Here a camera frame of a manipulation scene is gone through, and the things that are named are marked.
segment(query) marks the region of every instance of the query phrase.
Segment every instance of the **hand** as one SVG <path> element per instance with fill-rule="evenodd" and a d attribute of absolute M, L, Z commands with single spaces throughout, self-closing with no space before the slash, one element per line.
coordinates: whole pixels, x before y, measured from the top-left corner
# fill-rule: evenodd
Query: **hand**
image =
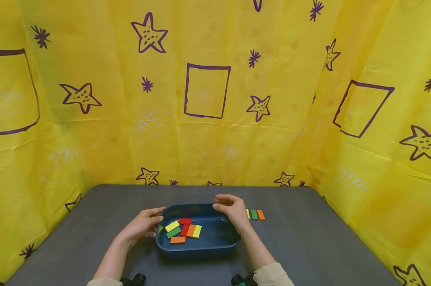
<path fill-rule="evenodd" d="M 239 234 L 242 235 L 242 232 L 251 227 L 242 198 L 233 195 L 216 195 L 214 201 L 215 204 L 212 205 L 214 210 L 226 214 Z"/>
<path fill-rule="evenodd" d="M 163 220 L 158 216 L 165 207 L 142 210 L 125 228 L 119 237 L 132 246 L 142 237 L 154 238 L 157 224 Z"/>

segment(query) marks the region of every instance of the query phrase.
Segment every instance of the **table surface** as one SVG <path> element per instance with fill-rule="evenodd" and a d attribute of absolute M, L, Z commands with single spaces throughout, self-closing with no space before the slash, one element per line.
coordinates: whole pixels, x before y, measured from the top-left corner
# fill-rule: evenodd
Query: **table surface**
<path fill-rule="evenodd" d="M 296 286 L 395 286 L 387 268 L 309 187 L 188 187 L 100 185 L 55 228 L 6 286 L 85 286 L 112 239 L 140 210 L 212 202 L 217 193 L 244 199 L 266 220 L 251 223 Z M 224 259 L 174 263 L 159 255 L 154 239 L 129 253 L 123 276 L 147 285 L 229 286 L 234 274 L 253 269 L 242 242 Z"/>

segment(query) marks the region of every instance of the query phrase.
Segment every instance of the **sleeve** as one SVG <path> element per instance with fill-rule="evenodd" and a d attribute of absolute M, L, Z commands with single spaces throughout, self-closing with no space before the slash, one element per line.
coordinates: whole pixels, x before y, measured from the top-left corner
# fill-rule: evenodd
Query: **sleeve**
<path fill-rule="evenodd" d="M 98 278 L 90 281 L 87 286 L 122 286 L 123 283 L 112 278 Z"/>
<path fill-rule="evenodd" d="M 278 262 L 255 270 L 254 280 L 258 286 L 294 286 Z"/>

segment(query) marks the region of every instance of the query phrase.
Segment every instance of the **yellow backdrop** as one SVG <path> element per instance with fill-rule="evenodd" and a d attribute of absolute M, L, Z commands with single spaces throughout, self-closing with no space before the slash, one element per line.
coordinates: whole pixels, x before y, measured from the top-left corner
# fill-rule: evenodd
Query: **yellow backdrop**
<path fill-rule="evenodd" d="M 0 282 L 96 184 L 312 186 L 431 286 L 431 0 L 0 0 Z"/>

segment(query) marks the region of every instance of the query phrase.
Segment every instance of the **blue bin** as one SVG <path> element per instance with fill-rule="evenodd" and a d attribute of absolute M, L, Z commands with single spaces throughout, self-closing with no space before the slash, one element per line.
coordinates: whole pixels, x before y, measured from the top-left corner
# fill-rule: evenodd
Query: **blue bin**
<path fill-rule="evenodd" d="M 228 217 L 214 210 L 212 204 L 171 205 L 165 208 L 162 216 L 164 218 L 156 230 L 155 242 L 161 253 L 168 259 L 186 260 L 227 256 L 233 253 L 241 240 Z M 201 225 L 200 238 L 186 238 L 184 244 L 170 244 L 165 226 L 180 218 L 191 218 L 192 224 Z"/>

